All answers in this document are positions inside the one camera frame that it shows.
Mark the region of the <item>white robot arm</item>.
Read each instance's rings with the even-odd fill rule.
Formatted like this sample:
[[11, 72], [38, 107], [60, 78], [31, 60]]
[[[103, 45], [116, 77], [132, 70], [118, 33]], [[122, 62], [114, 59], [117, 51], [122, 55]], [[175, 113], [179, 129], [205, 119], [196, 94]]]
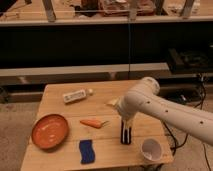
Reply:
[[133, 119], [137, 112], [155, 117], [213, 146], [213, 113], [165, 100], [158, 96], [159, 83], [142, 78], [116, 103], [121, 116], [121, 143], [131, 143]]

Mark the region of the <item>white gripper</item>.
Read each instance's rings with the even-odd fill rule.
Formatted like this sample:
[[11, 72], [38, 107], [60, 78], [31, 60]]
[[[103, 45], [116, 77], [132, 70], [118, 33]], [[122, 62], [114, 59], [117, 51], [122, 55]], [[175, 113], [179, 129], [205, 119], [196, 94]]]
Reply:
[[135, 116], [137, 110], [124, 97], [118, 99], [115, 104], [115, 109], [123, 119], [123, 132], [129, 133], [133, 126], [133, 121], [131, 119]]

